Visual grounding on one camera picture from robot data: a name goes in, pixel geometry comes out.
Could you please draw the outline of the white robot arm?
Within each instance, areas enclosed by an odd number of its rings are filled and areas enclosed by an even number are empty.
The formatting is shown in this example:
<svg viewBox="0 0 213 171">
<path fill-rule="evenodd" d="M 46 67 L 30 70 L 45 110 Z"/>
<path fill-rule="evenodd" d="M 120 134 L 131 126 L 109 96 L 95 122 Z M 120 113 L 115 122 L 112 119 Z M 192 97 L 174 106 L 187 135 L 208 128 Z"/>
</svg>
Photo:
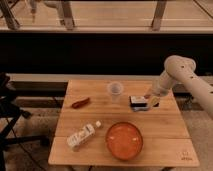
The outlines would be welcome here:
<svg viewBox="0 0 213 171">
<path fill-rule="evenodd" d="M 182 83 L 213 120 L 213 86 L 198 77 L 194 73 L 195 69 L 196 62 L 193 59 L 169 56 L 164 62 L 164 71 L 146 93 L 145 102 L 137 104 L 129 99 L 131 109 L 134 112 L 152 109 L 177 83 Z"/>
</svg>

